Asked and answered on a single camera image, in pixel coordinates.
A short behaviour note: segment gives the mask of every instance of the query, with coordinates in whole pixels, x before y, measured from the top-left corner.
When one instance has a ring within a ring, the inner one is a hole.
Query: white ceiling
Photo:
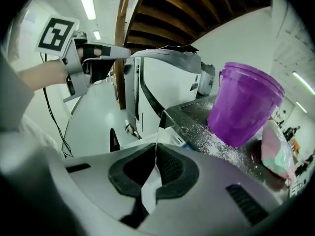
[[[80,20],[80,30],[90,41],[96,41],[93,31],[98,30],[101,42],[114,44],[116,18],[120,0],[94,0],[96,20],[88,20],[81,0],[45,0],[61,15]]]
[[[315,47],[303,22],[292,6],[277,37],[271,75],[283,86],[285,96],[298,101],[308,116],[315,119],[315,96],[293,75],[296,71],[315,88]]]

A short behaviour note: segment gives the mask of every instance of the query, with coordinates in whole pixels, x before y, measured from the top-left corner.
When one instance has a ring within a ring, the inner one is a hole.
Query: human hand
[[[77,49],[77,51],[78,51],[79,59],[80,59],[80,61],[82,61],[82,58],[83,58],[83,48],[81,47],[81,48]],[[94,49],[94,55],[95,55],[96,57],[101,56],[101,55],[102,55],[102,50],[101,50],[101,49]]]

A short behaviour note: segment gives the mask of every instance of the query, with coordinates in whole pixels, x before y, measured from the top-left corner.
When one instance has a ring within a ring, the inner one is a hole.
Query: white wall
[[[56,14],[48,4],[42,0],[33,0],[28,7],[28,15],[24,18],[18,37],[19,59],[11,63],[15,71],[24,70],[42,63],[38,52],[35,52],[35,45],[39,35],[51,14]],[[54,85],[47,88],[49,102],[57,120],[57,123],[64,133],[70,115],[70,106],[63,103],[63,95],[67,94],[66,85]],[[49,134],[62,147],[62,140],[57,127],[49,115],[46,100],[42,90],[37,90],[29,104],[26,115],[29,116],[44,132]]]
[[[284,124],[284,129],[301,126],[296,132],[295,139],[300,145],[300,159],[307,158],[315,149],[315,121],[309,118],[299,106],[295,106],[288,120]]]
[[[276,39],[280,31],[283,30],[287,9],[287,0],[272,0],[272,35],[274,39]]]
[[[204,35],[192,46],[199,50],[197,53],[204,63],[216,68],[211,94],[219,91],[219,71],[226,62],[248,64],[270,74],[275,48],[271,8],[236,18]]]

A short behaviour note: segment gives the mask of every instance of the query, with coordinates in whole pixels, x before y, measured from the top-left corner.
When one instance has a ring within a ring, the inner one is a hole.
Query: human arm
[[[100,56],[101,50],[95,49],[94,54],[95,56]],[[78,56],[81,60],[83,57],[83,48],[78,49]],[[63,84],[67,76],[64,64],[59,59],[30,67],[20,71],[18,74],[25,84],[34,91],[50,85]]]

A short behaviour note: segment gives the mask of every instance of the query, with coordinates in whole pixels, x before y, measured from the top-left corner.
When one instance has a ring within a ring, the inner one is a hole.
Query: white powder
[[[194,104],[194,107],[204,110],[204,111],[210,111],[213,108],[213,102],[199,101]]]
[[[205,125],[192,124],[188,127],[181,127],[184,135],[189,137],[204,154],[219,157],[229,163],[248,171],[246,150],[225,144]]]

